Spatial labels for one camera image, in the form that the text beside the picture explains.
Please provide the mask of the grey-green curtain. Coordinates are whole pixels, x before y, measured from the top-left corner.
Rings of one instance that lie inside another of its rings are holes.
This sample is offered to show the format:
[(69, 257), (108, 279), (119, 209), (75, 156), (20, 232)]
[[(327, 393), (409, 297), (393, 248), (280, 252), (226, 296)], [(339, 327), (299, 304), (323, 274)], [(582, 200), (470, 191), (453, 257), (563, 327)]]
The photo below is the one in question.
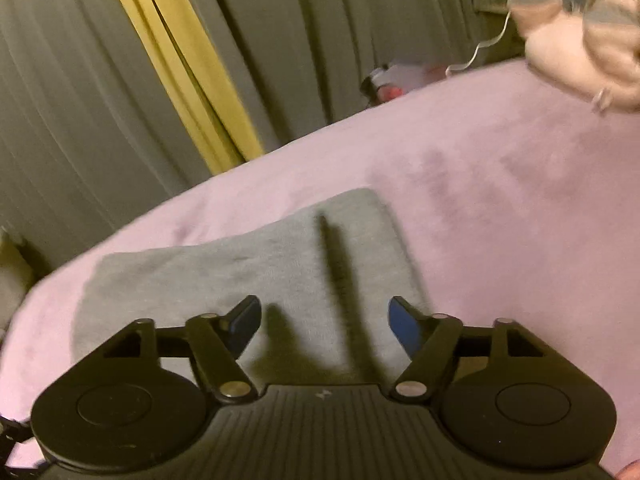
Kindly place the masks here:
[[(506, 0), (190, 0), (265, 150), (375, 67), (466, 60)], [(119, 0), (1, 0), (1, 226), (40, 274), (207, 180)]]

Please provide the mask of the pink plush toy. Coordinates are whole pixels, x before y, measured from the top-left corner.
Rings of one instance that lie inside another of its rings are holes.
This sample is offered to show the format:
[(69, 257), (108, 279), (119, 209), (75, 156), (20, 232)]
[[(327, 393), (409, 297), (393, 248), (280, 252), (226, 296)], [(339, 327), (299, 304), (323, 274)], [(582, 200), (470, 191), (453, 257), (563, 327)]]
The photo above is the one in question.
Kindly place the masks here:
[(639, 0), (508, 0), (530, 67), (599, 112), (639, 109)]

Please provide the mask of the pink fleece blanket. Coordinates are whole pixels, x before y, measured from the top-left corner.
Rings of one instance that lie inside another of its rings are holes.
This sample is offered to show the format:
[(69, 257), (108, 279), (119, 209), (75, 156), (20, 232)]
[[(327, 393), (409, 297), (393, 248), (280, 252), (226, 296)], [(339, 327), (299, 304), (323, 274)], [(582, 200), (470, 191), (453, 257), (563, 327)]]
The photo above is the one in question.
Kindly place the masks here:
[(370, 188), (435, 308), (516, 318), (608, 390), (608, 468), (639, 456), (639, 117), (507, 62), (365, 110), (168, 200), (42, 280), (1, 358), (1, 411), (27, 416), (70, 366), (82, 290), (114, 252), (239, 235)]

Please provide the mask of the red and white object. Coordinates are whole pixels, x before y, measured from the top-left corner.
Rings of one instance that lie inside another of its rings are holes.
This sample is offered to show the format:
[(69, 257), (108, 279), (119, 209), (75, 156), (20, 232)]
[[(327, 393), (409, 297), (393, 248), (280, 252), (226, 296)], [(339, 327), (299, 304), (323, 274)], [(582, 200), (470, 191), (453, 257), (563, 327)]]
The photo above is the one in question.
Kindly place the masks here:
[(388, 63), (375, 68), (360, 84), (369, 106), (379, 106), (443, 80), (443, 65)]

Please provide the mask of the grey knit pants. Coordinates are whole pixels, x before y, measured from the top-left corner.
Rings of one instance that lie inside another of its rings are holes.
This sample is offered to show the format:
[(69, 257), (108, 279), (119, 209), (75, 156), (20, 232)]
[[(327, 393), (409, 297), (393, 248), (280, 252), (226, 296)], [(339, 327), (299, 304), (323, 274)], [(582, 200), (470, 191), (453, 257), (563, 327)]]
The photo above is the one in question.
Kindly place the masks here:
[(240, 365), (258, 386), (389, 384), (408, 359), (388, 303), (428, 308), (394, 217), (360, 188), (246, 234), (103, 258), (79, 303), (72, 357), (138, 318), (181, 326), (250, 295), (262, 324)]

